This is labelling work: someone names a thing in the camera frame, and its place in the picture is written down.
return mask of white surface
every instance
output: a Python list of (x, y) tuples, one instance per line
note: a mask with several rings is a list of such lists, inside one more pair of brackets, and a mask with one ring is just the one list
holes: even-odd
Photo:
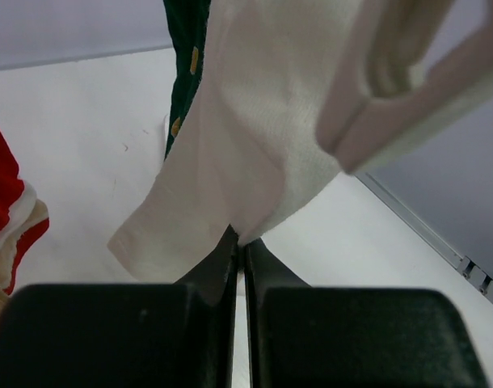
[(0, 69), (171, 46), (159, 0), (0, 0)]
[[(161, 166), (174, 76), (171, 50), (0, 72), (0, 128), (51, 215), (18, 286), (132, 281), (106, 243)], [(493, 306), (357, 179), (340, 175), (265, 242), (315, 285), (441, 290), (461, 311), (493, 381)], [(244, 334), (235, 386), (247, 383)]]

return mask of white cloth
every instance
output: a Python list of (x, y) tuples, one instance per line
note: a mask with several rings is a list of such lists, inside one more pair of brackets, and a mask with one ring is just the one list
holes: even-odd
[(314, 129), (359, 0), (213, 0), (204, 70), (150, 194), (109, 243), (137, 279), (171, 282), (231, 224), (248, 243), (339, 172)]

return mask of cloth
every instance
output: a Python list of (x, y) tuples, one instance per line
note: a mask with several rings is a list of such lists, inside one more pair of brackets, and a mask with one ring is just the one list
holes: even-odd
[(211, 1), (192, 105), (150, 194), (108, 244), (133, 276), (178, 280), (228, 225), (248, 243), (338, 174), (314, 129), (359, 3)]
[(200, 85), (210, 0), (164, 0), (167, 26), (176, 51), (166, 156)]
[(4, 292), (13, 291), (23, 255), (47, 229), (47, 207), (19, 178), (19, 165), (0, 133), (0, 289)]

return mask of dark green cloth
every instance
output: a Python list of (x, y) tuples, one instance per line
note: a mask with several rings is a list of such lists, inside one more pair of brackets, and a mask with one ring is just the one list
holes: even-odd
[[(183, 123), (200, 85), (209, 6), (210, 0), (164, 0), (167, 26), (176, 51), (176, 80), (171, 94), (166, 157), (178, 132), (173, 129), (173, 124)], [(198, 58), (193, 74), (191, 66), (195, 48)]]

